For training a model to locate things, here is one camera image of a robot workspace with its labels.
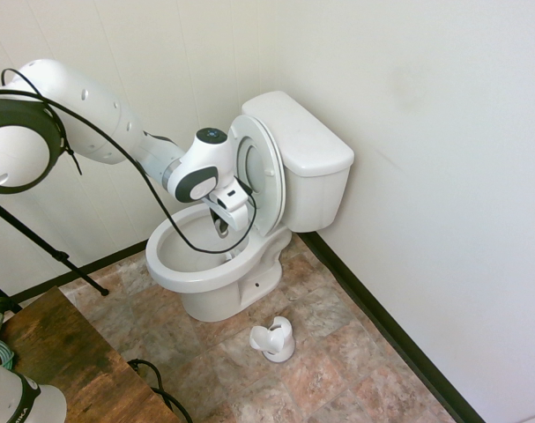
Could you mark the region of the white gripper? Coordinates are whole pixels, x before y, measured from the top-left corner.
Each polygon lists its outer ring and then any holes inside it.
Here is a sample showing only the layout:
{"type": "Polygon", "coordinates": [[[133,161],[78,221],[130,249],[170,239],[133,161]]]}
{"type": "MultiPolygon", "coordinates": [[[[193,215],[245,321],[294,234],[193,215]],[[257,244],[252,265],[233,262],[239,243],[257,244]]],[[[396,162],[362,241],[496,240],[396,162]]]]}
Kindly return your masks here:
{"type": "Polygon", "coordinates": [[[248,194],[239,183],[215,189],[208,195],[208,206],[215,231],[221,239],[228,235],[228,227],[241,231],[248,224],[248,194]]]}

